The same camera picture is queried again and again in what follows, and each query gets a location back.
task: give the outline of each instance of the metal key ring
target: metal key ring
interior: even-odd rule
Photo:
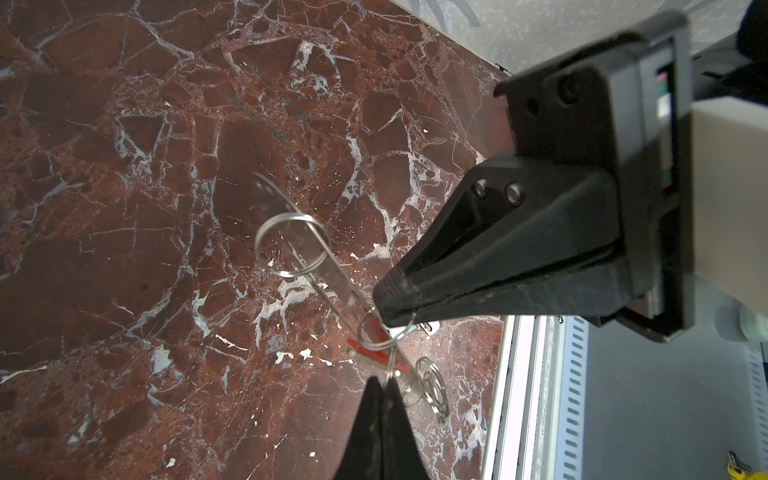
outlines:
[[[271,267],[261,256],[261,243],[264,241],[264,237],[266,237],[267,232],[280,225],[281,223],[290,222],[291,220],[311,223],[317,227],[320,230],[320,233],[325,237],[326,245],[328,248],[323,248],[323,253],[321,253],[320,256],[317,257],[312,263],[303,268],[299,268],[298,270],[278,270],[277,268]],[[256,233],[256,239],[253,241],[253,249],[256,251],[256,261],[259,263],[259,265],[271,273],[279,275],[283,278],[295,278],[297,276],[311,273],[318,266],[320,266],[320,264],[325,261],[326,258],[328,258],[328,249],[330,248],[330,245],[331,237],[328,234],[328,230],[326,230],[325,225],[323,225],[312,215],[302,214],[300,212],[286,212],[284,214],[278,214],[274,217],[271,217],[269,220],[264,222],[261,227],[259,227],[259,231]]]
[[[416,317],[416,315],[411,315],[411,321],[408,322],[408,325],[406,326],[406,329],[404,329],[402,332],[398,333],[394,337],[392,337],[389,340],[384,340],[383,342],[369,342],[368,340],[364,340],[362,338],[362,325],[365,323],[368,316],[373,313],[373,310],[376,310],[376,307],[373,307],[372,309],[368,310],[365,315],[362,316],[362,319],[357,324],[357,341],[360,343],[360,345],[366,347],[368,350],[372,350],[374,352],[381,352],[382,350],[390,349],[394,346],[397,346],[397,342],[407,334],[411,333],[410,329],[413,326],[413,321]]]
[[[427,367],[425,372],[421,372],[422,366]],[[450,409],[448,407],[448,391],[440,370],[427,356],[416,360],[415,370],[424,391],[424,400],[432,407],[435,415],[440,420],[445,421],[450,414]]]

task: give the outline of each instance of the perforated metal strip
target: perforated metal strip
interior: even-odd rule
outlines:
[[[565,344],[558,415],[555,480],[581,479],[584,449],[584,401],[587,387],[588,327],[577,316],[565,317]]]

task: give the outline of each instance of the marble surface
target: marble surface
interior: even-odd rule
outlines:
[[[0,478],[329,478],[372,370],[255,267],[242,179],[325,222],[370,293],[511,148],[499,73],[384,0],[0,16]],[[410,412],[433,478],[478,477],[500,335],[402,342],[449,384],[445,425]]]

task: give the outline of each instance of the screw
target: screw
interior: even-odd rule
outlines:
[[[507,200],[513,207],[520,207],[520,204],[523,203],[523,193],[519,184],[507,185]]]
[[[566,105],[572,105],[578,100],[578,87],[573,75],[565,75],[558,80],[558,96]]]
[[[475,182],[475,193],[478,197],[483,198],[485,196],[485,185],[487,183],[488,181],[485,178],[481,178]]]

